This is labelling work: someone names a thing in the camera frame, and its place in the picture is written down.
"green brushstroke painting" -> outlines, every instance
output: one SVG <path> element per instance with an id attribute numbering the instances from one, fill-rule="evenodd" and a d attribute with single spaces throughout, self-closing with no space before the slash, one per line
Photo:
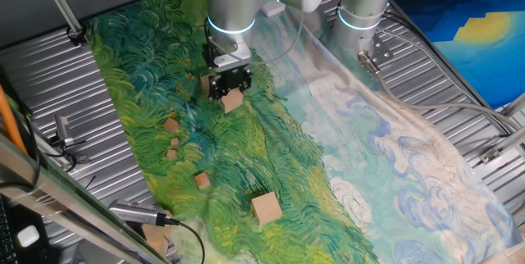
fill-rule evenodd
<path id="1" fill-rule="evenodd" d="M 207 248 L 225 259 L 376 263 L 330 190 L 322 149 L 288 114 L 265 66 L 233 112 L 206 98 L 206 8 L 206 0 L 143 0 L 89 22 L 95 59 L 153 196 L 178 219 L 202 220 Z M 176 134 L 162 126 L 169 117 L 180 123 Z M 180 140 L 176 160 L 166 158 L 171 138 Z M 194 181 L 201 172 L 212 184 L 203 190 Z M 283 216 L 259 226 L 250 200 L 271 191 Z"/>

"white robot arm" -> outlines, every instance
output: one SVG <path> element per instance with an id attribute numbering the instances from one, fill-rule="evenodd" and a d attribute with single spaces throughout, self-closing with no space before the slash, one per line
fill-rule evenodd
<path id="1" fill-rule="evenodd" d="M 243 91 L 251 85 L 251 73 L 246 64 L 251 58 L 251 28 L 257 12 L 269 1 L 208 0 L 206 35 L 210 47 L 205 48 L 204 56 L 217 74 L 209 79 L 210 98 L 219 99 L 230 89 Z M 277 1 L 302 7 L 302 11 L 308 13 L 322 0 Z M 337 43 L 356 58 L 359 52 L 372 49 L 375 30 L 387 3 L 388 0 L 341 0 L 333 29 Z"/>
<path id="2" fill-rule="evenodd" d="M 353 57 L 372 50 L 376 27 L 389 0 L 341 0 L 333 28 L 336 42 Z"/>
<path id="3" fill-rule="evenodd" d="M 251 85 L 251 74 L 247 61 L 252 38 L 251 28 L 257 12 L 271 0 L 208 0 L 206 24 L 208 50 L 205 58 L 216 76 L 210 78 L 209 97 L 219 99 L 230 89 L 241 91 Z M 314 11 L 322 0 L 276 0 L 303 12 Z"/>

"gray cable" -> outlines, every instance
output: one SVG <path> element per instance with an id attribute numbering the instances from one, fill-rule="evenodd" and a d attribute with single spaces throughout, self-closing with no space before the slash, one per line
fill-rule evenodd
<path id="1" fill-rule="evenodd" d="M 266 61 L 260 61 L 260 62 L 250 61 L 249 59 L 248 60 L 244 60 L 242 58 L 239 58 L 239 57 L 233 55 L 231 52 L 228 52 L 225 48 L 223 48 L 221 45 L 219 45 L 212 38 L 209 38 L 209 41 L 216 48 L 218 48 L 221 52 L 225 53 L 224 55 L 229 55 L 229 56 L 233 57 L 234 59 L 236 59 L 237 61 L 246 62 L 247 64 L 259 66 L 259 65 L 263 65 L 263 64 L 268 64 L 268 63 L 273 63 L 275 61 L 279 61 L 280 59 L 282 59 L 284 56 L 286 56 L 286 54 L 288 54 L 288 52 L 290 52 L 295 47 L 295 44 L 297 43 L 297 41 L 299 40 L 299 38 L 301 36 L 301 31 L 303 30 L 303 22 L 304 22 L 304 5 L 303 5 L 303 3 L 304 3 L 303 0 L 301 0 L 301 21 L 300 21 L 300 24 L 299 24 L 299 28 L 297 29 L 297 36 L 295 37 L 295 39 L 292 42 L 292 44 L 290 45 L 290 47 L 284 53 L 282 53 L 279 57 L 276 57 L 276 58 L 273 58 L 273 59 L 270 59 L 270 60 L 266 60 Z"/>
<path id="2" fill-rule="evenodd" d="M 381 28 L 381 27 L 377 27 L 377 30 L 381 31 L 381 32 L 384 33 L 384 34 L 388 34 L 388 35 L 394 36 L 394 37 L 396 37 L 396 38 L 398 38 L 398 39 L 401 39 L 401 40 L 403 40 L 403 41 L 405 41 L 405 42 L 407 42 L 407 43 L 410 43 L 410 44 L 413 45 L 415 48 L 419 49 L 421 52 L 424 52 L 425 55 L 427 55 L 427 57 L 428 57 L 428 58 L 429 58 L 429 59 L 430 59 L 430 60 L 431 60 L 431 61 L 432 61 L 432 62 L 433 62 L 433 63 L 434 63 L 439 69 L 440 69 L 440 71 L 445 75 L 445 77 L 446 77 L 446 78 L 447 78 L 447 79 L 448 79 L 448 80 L 454 85 L 454 87 L 456 87 L 459 91 L 461 91 L 463 94 L 465 94 L 465 95 L 466 95 L 471 101 L 473 101 L 474 103 L 476 103 L 476 105 L 477 105 L 478 107 L 484 107 L 484 106 L 482 106 L 482 105 L 481 105 L 481 104 L 480 104 L 475 98 L 473 98 L 472 96 L 470 96 L 469 93 L 465 92 L 465 91 L 464 91 L 464 90 L 463 90 L 458 84 L 456 84 L 456 82 L 453 81 L 445 71 L 443 71 L 443 69 L 441 68 L 441 65 L 437 64 L 436 60 L 434 60 L 434 58 L 430 55 L 430 53 L 429 53 L 425 48 L 422 48 L 422 47 L 418 46 L 415 42 L 411 41 L 410 39 L 407 39 L 407 38 L 405 38 L 405 37 L 403 37 L 403 36 L 401 36 L 401 35 L 398 35 L 398 34 L 392 32 L 392 31 L 385 30 L 385 29 L 383 29 L 383 28 Z M 494 118 L 494 120 L 495 120 L 498 124 L 501 125 L 501 119 L 498 118 L 498 116 L 494 116 L 494 115 L 492 115 L 492 114 L 491 114 L 491 116 Z"/>
<path id="3" fill-rule="evenodd" d="M 498 120 L 500 121 L 503 121 L 504 123 L 507 123 L 509 124 L 513 129 L 515 130 L 520 130 L 521 127 L 519 125 L 517 125 L 515 122 L 513 122 L 512 120 L 510 120 L 507 116 L 504 116 L 502 115 L 501 113 L 499 112 L 495 112 L 493 111 L 492 109 L 489 109 L 489 108 L 486 108 L 486 107 L 483 107 L 483 106 L 479 106 L 477 104 L 471 104 L 471 103 L 442 103 L 442 104 L 436 104 L 436 105 L 413 105 L 413 104 L 408 104 L 406 102 L 403 102 L 401 100 L 399 100 L 393 93 L 392 91 L 390 91 L 390 88 L 388 88 L 388 86 L 386 86 L 386 83 L 385 83 L 385 80 L 383 79 L 383 77 L 381 76 L 380 73 L 376 74 L 376 77 L 377 77 L 377 80 L 379 80 L 379 83 L 381 83 L 381 86 L 383 86 L 383 88 L 385 89 L 385 91 L 394 99 L 406 104 L 408 107 L 414 109 L 414 110 L 432 110 L 432 109 L 445 109 L 445 108 L 452 108 L 452 107 L 461 107 L 461 108 L 469 108 L 469 109 L 473 109 L 473 110 L 477 110 L 477 111 L 480 111 L 480 112 L 484 112 L 484 113 L 488 113 L 490 114 L 491 116 L 497 118 Z"/>

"blue fabric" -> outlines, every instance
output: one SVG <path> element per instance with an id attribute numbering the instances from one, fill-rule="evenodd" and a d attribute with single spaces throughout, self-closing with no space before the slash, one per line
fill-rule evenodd
<path id="1" fill-rule="evenodd" d="M 525 11 L 525 0 L 395 1 L 432 42 L 442 42 L 437 44 L 440 51 L 491 106 L 500 107 L 525 93 L 525 84 L 518 80 L 524 78 L 523 47 L 517 50 L 525 46 L 524 22 L 513 20 L 509 34 L 496 43 L 454 41 L 470 18 L 484 18 L 488 12 L 523 17 L 519 14 Z"/>

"orange pole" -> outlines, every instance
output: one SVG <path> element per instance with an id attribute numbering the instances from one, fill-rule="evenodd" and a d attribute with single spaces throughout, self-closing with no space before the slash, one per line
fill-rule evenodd
<path id="1" fill-rule="evenodd" d="M 9 133 L 9 137 L 11 137 L 11 141 L 22 152 L 27 154 L 27 150 L 25 150 L 24 141 L 22 141 L 22 136 L 20 135 L 20 131 L 18 130 L 18 125 L 16 125 L 13 110 L 11 110 L 11 106 L 7 101 L 7 97 L 6 94 L 3 92 L 2 86 L 0 86 L 0 112 L 2 113 L 3 120 L 6 123 L 7 132 Z"/>

